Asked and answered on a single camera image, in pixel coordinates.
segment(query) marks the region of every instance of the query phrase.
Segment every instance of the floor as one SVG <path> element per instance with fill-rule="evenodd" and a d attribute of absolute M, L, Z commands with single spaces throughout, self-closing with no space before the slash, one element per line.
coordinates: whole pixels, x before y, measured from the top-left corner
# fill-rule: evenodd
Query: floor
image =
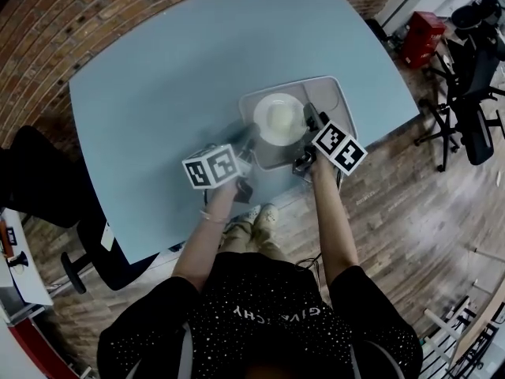
<path fill-rule="evenodd" d="M 407 71 L 397 59 L 395 63 L 415 99 L 436 96 L 436 83 L 426 81 L 420 71 Z M 485 111 L 504 103 L 490 101 Z M 421 147 L 412 144 L 432 126 L 430 117 L 419 116 L 368 147 L 366 160 L 342 185 L 361 265 L 419 336 L 431 328 L 423 315 L 426 307 L 442 315 L 466 294 L 478 307 L 484 295 L 472 289 L 472 282 L 478 277 L 481 285 L 492 287 L 502 273 L 499 263 L 471 253 L 472 246 L 505 254 L 501 241 L 505 191 L 496 186 L 505 162 L 501 132 L 493 131 L 496 155 L 490 161 L 473 167 L 463 149 L 450 157 L 448 170 L 440 174 L 436 165 L 441 160 L 441 141 Z M 281 248 L 292 261 L 316 255 L 318 228 L 310 186 L 285 193 L 274 203 L 281 210 L 276 232 Z M 82 251 L 74 229 L 31 219 L 26 234 L 47 283 L 63 275 L 62 251 L 71 258 Z M 78 295 L 72 288 L 60 294 L 45 319 L 59 331 L 69 355 L 95 367 L 100 332 L 170 276 L 174 257 L 163 254 L 141 278 L 117 292 L 92 272 L 84 279 L 86 294 Z M 321 293 L 328 300 L 324 278 Z"/>

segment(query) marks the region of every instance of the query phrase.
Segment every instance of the white plate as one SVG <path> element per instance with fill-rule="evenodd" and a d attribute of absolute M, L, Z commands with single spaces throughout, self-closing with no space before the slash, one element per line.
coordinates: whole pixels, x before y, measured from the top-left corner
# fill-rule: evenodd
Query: white plate
<path fill-rule="evenodd" d="M 280 112 L 284 116 L 275 122 Z M 289 146 L 299 141 L 307 130 L 303 104 L 283 92 L 264 97 L 254 109 L 253 120 L 260 127 L 260 136 L 275 146 Z"/>

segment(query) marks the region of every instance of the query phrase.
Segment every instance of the gray tray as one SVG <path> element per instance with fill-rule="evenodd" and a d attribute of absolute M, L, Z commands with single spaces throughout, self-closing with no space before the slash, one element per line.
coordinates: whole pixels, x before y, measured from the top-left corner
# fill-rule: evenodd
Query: gray tray
<path fill-rule="evenodd" d="M 238 103 L 238 107 L 246 125 L 253 123 L 256 105 L 265 96 L 276 92 L 290 94 L 299 99 L 303 105 L 312 102 L 318 112 L 326 112 L 330 119 L 337 122 L 347 133 L 357 139 L 356 127 L 342 89 L 339 82 L 331 76 L 295 81 L 243 96 Z M 256 163 L 266 171 L 290 166 L 293 161 L 304 154 L 305 145 L 316 134 L 317 132 L 307 132 L 302 139 L 290 146 L 275 146 L 260 138 L 254 151 Z"/>

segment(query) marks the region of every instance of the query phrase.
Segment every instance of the beige pants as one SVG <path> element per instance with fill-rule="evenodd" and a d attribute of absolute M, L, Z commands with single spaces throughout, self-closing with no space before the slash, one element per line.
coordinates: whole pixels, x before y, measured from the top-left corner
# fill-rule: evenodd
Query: beige pants
<path fill-rule="evenodd" d="M 253 229 L 251 223 L 236 223 L 226 233 L 218 253 L 262 253 L 272 260 L 288 261 L 284 253 L 273 243 L 269 231 Z"/>

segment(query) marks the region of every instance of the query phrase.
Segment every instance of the sneaker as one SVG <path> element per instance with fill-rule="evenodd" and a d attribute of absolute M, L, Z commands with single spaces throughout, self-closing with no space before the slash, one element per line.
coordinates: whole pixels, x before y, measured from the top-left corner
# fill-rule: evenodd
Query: sneaker
<path fill-rule="evenodd" d="M 258 215 L 260 214 L 260 210 L 261 210 L 261 206 L 260 205 L 255 206 L 248 213 L 245 213 L 244 215 L 240 215 L 238 217 L 238 221 L 237 222 L 238 223 L 240 223 L 240 222 L 247 222 L 247 223 L 254 224 L 254 221 L 256 220 L 256 218 L 258 217 Z"/>
<path fill-rule="evenodd" d="M 256 218 L 254 227 L 260 231 L 273 231 L 278 219 L 279 210 L 272 204 L 266 204 Z"/>

